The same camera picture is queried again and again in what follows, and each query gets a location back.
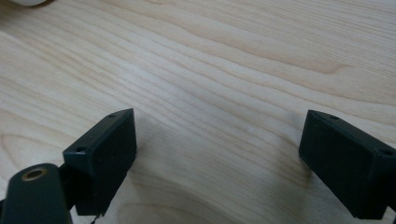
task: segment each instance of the screw hole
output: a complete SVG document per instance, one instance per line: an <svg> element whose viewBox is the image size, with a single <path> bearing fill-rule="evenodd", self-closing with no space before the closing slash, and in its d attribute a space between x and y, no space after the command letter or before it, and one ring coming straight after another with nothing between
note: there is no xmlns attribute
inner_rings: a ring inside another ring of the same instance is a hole
<svg viewBox="0 0 396 224"><path fill-rule="evenodd" d="M32 180L36 180L38 178L40 178L41 176L45 175L47 173L47 170L44 168L36 168L33 170L30 170L28 172L26 172L23 176L22 176L22 180L23 181L32 181Z"/></svg>
<svg viewBox="0 0 396 224"><path fill-rule="evenodd" d="M87 150L86 147L78 147L78 148L76 148L76 152L83 152L85 150Z"/></svg>
<svg viewBox="0 0 396 224"><path fill-rule="evenodd" d="M384 155L393 156L393 152L390 151L390 150L387 150L387 149L379 149L379 151L380 151L382 154L384 154Z"/></svg>

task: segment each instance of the table surface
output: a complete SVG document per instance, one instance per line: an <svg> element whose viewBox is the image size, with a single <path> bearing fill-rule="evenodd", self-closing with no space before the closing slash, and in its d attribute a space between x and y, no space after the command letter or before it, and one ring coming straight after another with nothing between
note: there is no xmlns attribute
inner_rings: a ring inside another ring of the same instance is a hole
<svg viewBox="0 0 396 224"><path fill-rule="evenodd" d="M308 109L396 147L395 58L394 0L2 1L0 197L132 107L137 159L99 224L391 223L353 218L298 147Z"/></svg>

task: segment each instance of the light wood surface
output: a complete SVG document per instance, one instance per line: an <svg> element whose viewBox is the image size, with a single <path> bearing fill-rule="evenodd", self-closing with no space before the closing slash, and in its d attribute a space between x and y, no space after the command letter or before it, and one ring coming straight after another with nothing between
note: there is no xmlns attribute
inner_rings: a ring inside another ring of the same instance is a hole
<svg viewBox="0 0 396 224"><path fill-rule="evenodd" d="M316 109L396 147L395 56L394 0L2 1L0 197L132 107L137 159L99 224L391 223L354 219L298 146Z"/></svg>

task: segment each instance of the wooden table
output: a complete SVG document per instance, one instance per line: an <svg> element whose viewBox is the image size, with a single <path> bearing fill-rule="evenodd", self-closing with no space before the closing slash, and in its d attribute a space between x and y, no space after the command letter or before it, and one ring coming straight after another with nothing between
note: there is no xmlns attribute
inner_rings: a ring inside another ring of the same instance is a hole
<svg viewBox="0 0 396 224"><path fill-rule="evenodd" d="M316 109L396 147L395 57L394 0L2 1L0 197L132 107L137 159L99 224L391 223L354 219L298 146Z"/></svg>

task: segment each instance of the white object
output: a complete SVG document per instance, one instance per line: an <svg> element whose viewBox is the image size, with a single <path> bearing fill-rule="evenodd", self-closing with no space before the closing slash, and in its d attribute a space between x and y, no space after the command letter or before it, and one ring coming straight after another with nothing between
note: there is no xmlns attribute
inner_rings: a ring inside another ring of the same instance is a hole
<svg viewBox="0 0 396 224"><path fill-rule="evenodd" d="M10 0L10 1L22 6L30 7L43 3L47 0Z"/></svg>

